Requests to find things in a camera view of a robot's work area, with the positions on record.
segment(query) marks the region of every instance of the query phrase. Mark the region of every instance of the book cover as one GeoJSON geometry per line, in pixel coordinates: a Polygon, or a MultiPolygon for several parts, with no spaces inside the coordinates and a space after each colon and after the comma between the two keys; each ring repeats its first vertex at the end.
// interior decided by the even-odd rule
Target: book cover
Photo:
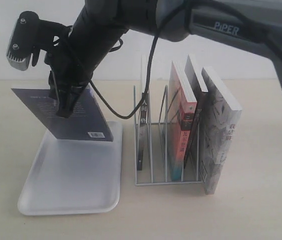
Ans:
{"type": "MultiPolygon", "coordinates": [[[[145,94],[146,75],[147,75],[147,57],[141,57],[141,79],[140,79],[140,100],[145,94]]],[[[137,170],[141,171],[143,168],[143,152],[147,134],[147,115],[148,115],[148,93],[145,101],[142,103],[139,111],[138,124],[138,156],[137,156],[137,170]]]]}
{"type": "Polygon", "coordinates": [[[57,139],[113,141],[111,129],[90,86],[85,89],[70,118],[56,116],[58,102],[48,97],[48,87],[14,87],[12,91],[57,139]]]}
{"type": "Polygon", "coordinates": [[[196,104],[196,98],[184,71],[178,62],[173,61],[168,86],[167,116],[167,144],[172,181],[180,180],[182,175],[196,104]]]}
{"type": "Polygon", "coordinates": [[[211,195],[238,128],[242,106],[212,67],[204,67],[202,76],[209,94],[201,115],[199,164],[205,192],[211,195]]]}
{"type": "Polygon", "coordinates": [[[187,57],[185,65],[185,74],[190,82],[191,88],[196,97],[197,106],[195,109],[194,120],[192,123],[191,132],[185,151],[184,168],[186,167],[187,161],[190,156],[193,158],[193,160],[196,160],[197,129],[201,118],[201,113],[204,108],[205,100],[208,94],[207,86],[202,77],[202,67],[199,66],[194,54],[190,54],[187,57]]]}

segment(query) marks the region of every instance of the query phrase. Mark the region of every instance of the beige table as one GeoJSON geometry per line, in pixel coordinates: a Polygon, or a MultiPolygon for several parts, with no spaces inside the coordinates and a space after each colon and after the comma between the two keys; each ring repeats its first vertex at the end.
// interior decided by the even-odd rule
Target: beige table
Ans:
{"type": "MultiPolygon", "coordinates": [[[[45,132],[9,89],[21,83],[29,82],[0,81],[0,240],[282,239],[282,93],[278,81],[226,81],[244,112],[215,195],[205,196],[200,185],[134,186],[133,119],[123,120],[118,206],[106,214],[50,217],[25,217],[16,207],[45,132]]],[[[97,83],[114,108],[125,115],[133,107],[134,84],[138,83],[97,83]]],[[[165,84],[152,82],[153,113],[159,109],[165,84]]],[[[108,120],[117,120],[100,104],[108,120]]]]}

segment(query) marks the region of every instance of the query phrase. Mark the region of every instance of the robotic arm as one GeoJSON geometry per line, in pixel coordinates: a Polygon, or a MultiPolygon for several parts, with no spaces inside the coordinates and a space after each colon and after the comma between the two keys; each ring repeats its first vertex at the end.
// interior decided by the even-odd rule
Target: robotic arm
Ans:
{"type": "Polygon", "coordinates": [[[151,36],[159,32],[171,42],[199,35],[269,58],[282,87],[282,0],[85,0],[71,27],[25,11],[7,58],[25,71],[31,57],[35,66],[40,51],[46,51],[50,97],[59,102],[56,114],[68,118],[94,70],[129,30],[151,36]]]}

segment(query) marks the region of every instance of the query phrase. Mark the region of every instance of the metal book rack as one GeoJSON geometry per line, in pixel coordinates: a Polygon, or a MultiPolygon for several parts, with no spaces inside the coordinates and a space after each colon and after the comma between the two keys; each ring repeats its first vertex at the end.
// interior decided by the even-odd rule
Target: metal book rack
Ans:
{"type": "MultiPolygon", "coordinates": [[[[138,146],[139,146],[139,124],[137,114],[134,115],[134,134],[135,134],[135,185],[153,186],[153,185],[179,185],[179,184],[201,184],[202,180],[199,174],[198,157],[193,160],[189,157],[186,168],[182,170],[182,176],[179,181],[172,181],[170,176],[169,155],[168,155],[168,86],[165,86],[162,105],[158,122],[152,122],[151,119],[151,100],[148,94],[148,112],[147,112],[147,137],[145,138],[145,147],[143,154],[143,168],[137,170],[138,146]]],[[[136,107],[136,87],[134,86],[134,107],[136,107]]]]}

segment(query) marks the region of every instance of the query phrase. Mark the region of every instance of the white tray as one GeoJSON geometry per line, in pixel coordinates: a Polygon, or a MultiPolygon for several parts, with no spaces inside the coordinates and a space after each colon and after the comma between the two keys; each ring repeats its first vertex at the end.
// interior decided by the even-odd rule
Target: white tray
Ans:
{"type": "Polygon", "coordinates": [[[18,200],[24,215],[105,213],[120,196],[122,134],[109,121],[113,142],[59,140],[47,131],[18,200]]]}

